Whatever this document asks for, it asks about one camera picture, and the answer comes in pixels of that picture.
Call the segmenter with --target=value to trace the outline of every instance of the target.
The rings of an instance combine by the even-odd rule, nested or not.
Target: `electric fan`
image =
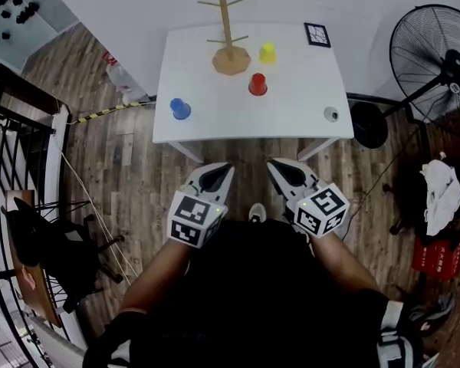
[[[410,104],[417,120],[460,136],[460,11],[423,5],[407,13],[390,39],[390,64],[406,99],[384,113],[372,104],[354,105],[356,139],[380,147],[388,133],[385,117]]]

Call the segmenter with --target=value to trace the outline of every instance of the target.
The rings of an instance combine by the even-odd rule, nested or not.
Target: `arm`
[[[184,275],[193,248],[169,239],[124,295],[120,313],[146,314]]]
[[[311,236],[310,240],[315,257],[345,290],[380,291],[375,278],[334,233],[329,233],[323,238]]]

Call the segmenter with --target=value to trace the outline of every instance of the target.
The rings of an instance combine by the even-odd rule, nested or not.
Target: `shoe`
[[[248,220],[252,223],[262,223],[266,220],[266,208],[261,203],[254,203],[248,212]]]

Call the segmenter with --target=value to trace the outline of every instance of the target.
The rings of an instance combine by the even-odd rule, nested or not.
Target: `white cloth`
[[[421,174],[428,185],[424,211],[424,219],[428,223],[426,234],[434,236],[453,220],[460,206],[460,183],[455,169],[437,159],[423,165]]]

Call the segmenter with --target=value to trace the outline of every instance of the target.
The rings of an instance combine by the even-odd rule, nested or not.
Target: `black and white marker cube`
[[[297,201],[294,223],[307,233],[322,237],[343,222],[349,207],[339,188],[330,184]]]
[[[167,235],[201,248],[218,230],[227,211],[225,205],[176,191],[167,218]]]

